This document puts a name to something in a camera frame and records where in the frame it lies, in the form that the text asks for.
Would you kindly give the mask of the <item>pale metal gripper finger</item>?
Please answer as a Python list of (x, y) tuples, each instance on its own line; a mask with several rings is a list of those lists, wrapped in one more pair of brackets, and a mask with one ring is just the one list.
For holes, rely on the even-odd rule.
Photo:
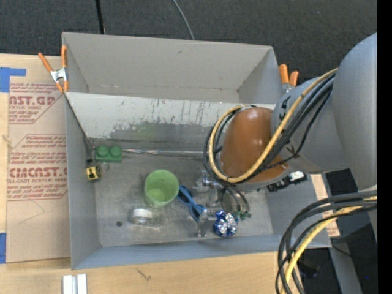
[(211, 210), (203, 210), (198, 220), (198, 237), (204, 238), (208, 230), (213, 228), (215, 223), (215, 214)]

